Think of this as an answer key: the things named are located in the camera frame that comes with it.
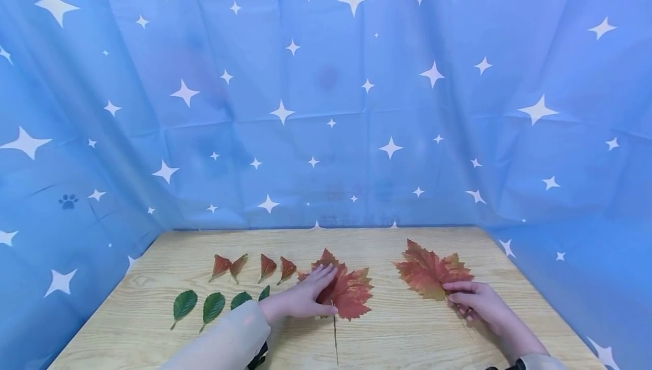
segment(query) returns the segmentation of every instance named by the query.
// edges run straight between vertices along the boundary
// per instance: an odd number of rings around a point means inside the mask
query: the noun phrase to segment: blue backdrop
[[[641,369],[651,7],[0,0],[0,367],[46,367],[164,230],[318,221],[484,227]]]

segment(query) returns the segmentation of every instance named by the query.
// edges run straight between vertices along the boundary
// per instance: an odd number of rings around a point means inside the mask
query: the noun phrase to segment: wood grain
[[[467,327],[445,302],[423,300],[399,279],[391,261],[402,259],[406,238],[438,254],[459,253],[477,279],[493,285],[550,353],[562,358],[570,369],[604,368],[501,249],[480,229],[467,227],[163,234],[50,368],[156,369],[197,336],[202,324],[201,305],[210,293],[222,292],[228,306],[242,290],[255,298],[267,284],[276,293],[296,282],[291,279],[276,287],[279,267],[273,276],[257,284],[259,254],[277,263],[283,255],[299,270],[307,270],[321,256],[323,247],[350,269],[370,267],[375,287],[368,303],[370,313],[352,322],[337,320],[339,368],[505,368],[507,362],[488,332]],[[231,260],[249,253],[249,262],[238,275],[240,285],[228,274],[208,282],[215,253]],[[170,331],[172,303],[186,289],[197,292],[198,305]],[[274,329],[269,344],[270,354],[263,368],[337,368],[332,319],[288,319]]]

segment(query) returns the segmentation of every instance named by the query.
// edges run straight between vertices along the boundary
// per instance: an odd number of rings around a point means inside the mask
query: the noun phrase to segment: red leaf
[[[338,272],[333,282],[317,297],[318,303],[335,305],[340,318],[349,321],[360,318],[371,310],[368,306],[365,306],[365,303],[372,297],[370,290],[374,288],[370,284],[371,279],[368,277],[369,268],[348,272],[346,264],[340,264],[327,249],[324,249],[321,260],[312,265],[313,270],[319,264],[323,266],[333,264],[337,267]],[[308,277],[308,274],[299,273],[300,281],[303,281],[306,277]]]
[[[394,265],[410,288],[424,298],[443,301],[446,299],[446,291],[442,284],[473,279],[471,270],[464,267],[457,253],[441,259],[433,251],[428,251],[407,239],[407,250],[403,256],[407,262]]]
[[[229,268],[231,268],[231,261],[229,259],[225,259],[224,257],[221,257],[218,254],[215,254],[215,262],[213,263],[213,274],[211,274],[211,278],[208,281],[209,282],[213,281],[215,277],[222,275]]]
[[[258,284],[260,284],[262,280],[274,274],[274,271],[276,271],[276,263],[274,262],[274,260],[267,257],[267,255],[265,254],[261,254],[260,255],[260,280],[258,280]]]
[[[289,279],[297,271],[297,266],[290,260],[281,257],[281,280],[277,285],[281,285],[284,280]]]
[[[247,256],[248,254],[244,254],[239,259],[236,259],[235,261],[233,261],[231,267],[229,268],[229,270],[231,271],[231,275],[233,276],[233,279],[235,280],[236,284],[240,284],[238,282],[237,275],[240,274],[240,270],[242,270],[242,267],[246,263]]]

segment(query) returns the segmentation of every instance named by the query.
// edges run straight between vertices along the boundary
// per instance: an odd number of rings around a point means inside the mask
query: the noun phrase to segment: hand
[[[279,294],[265,298],[258,303],[267,318],[267,323],[282,317],[309,318],[330,316],[337,313],[332,305],[315,302],[319,293],[328,286],[337,275],[337,267],[319,266],[310,275],[294,287]]]

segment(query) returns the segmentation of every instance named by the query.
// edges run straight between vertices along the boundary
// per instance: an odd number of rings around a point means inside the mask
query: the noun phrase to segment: green leaf
[[[194,309],[195,305],[197,305],[197,294],[192,289],[180,293],[174,300],[174,308],[172,310],[174,323],[170,330],[173,330],[177,322],[185,318]]]
[[[219,292],[210,294],[206,297],[206,301],[204,301],[204,324],[200,329],[200,333],[203,331],[207,324],[213,322],[215,318],[222,313],[224,305],[226,305],[226,300],[224,299],[224,296]]]
[[[251,295],[249,295],[247,292],[240,292],[235,297],[233,297],[233,300],[231,301],[231,310],[236,309],[244,302],[251,301],[251,299]]]
[[[269,296],[269,285],[267,285],[265,289],[263,289],[263,292],[260,293],[260,296],[258,297],[258,302],[262,301],[268,296]]]

